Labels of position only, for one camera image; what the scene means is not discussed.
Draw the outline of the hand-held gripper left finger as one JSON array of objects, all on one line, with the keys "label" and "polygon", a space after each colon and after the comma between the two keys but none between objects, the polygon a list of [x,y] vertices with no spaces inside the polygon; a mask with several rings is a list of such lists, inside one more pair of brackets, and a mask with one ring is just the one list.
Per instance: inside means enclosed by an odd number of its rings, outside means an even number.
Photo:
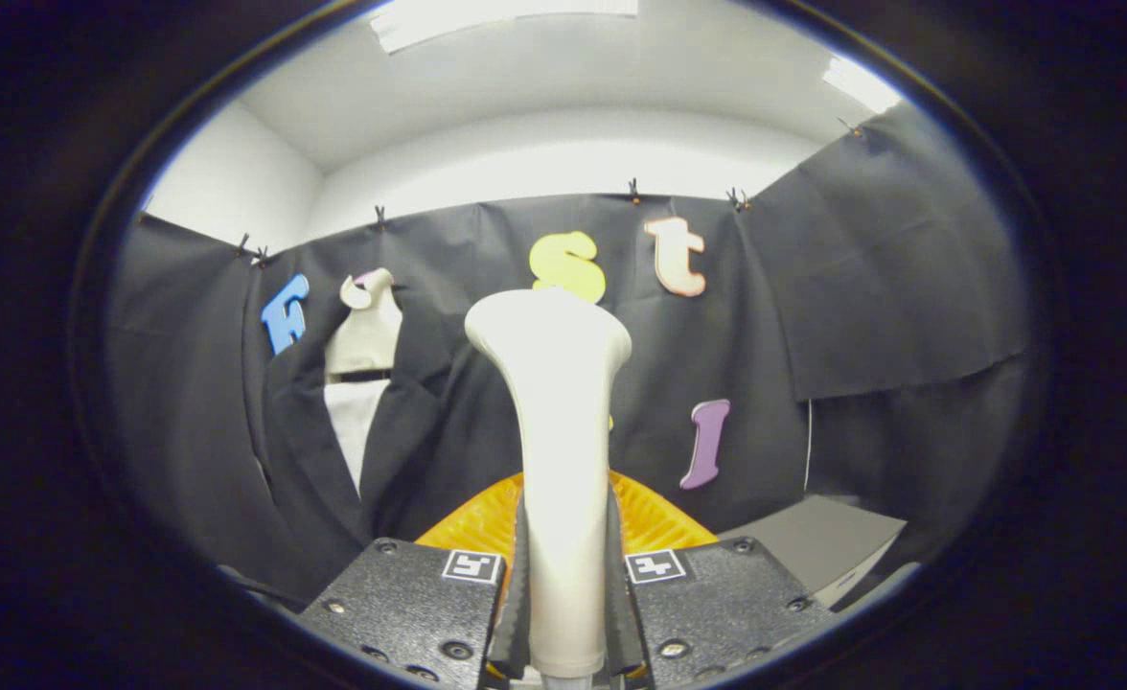
[{"label": "hand-held gripper left finger", "polygon": [[298,616],[361,662],[445,689],[507,689],[529,663],[523,480],[481,490],[415,540],[380,538]]}]

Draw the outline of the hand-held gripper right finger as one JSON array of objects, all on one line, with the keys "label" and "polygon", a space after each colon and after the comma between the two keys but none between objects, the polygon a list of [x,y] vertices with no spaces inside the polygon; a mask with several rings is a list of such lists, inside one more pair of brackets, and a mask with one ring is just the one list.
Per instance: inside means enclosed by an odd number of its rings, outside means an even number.
[{"label": "hand-held gripper right finger", "polygon": [[770,662],[834,623],[756,538],[721,539],[641,483],[610,477],[607,672],[680,689]]}]

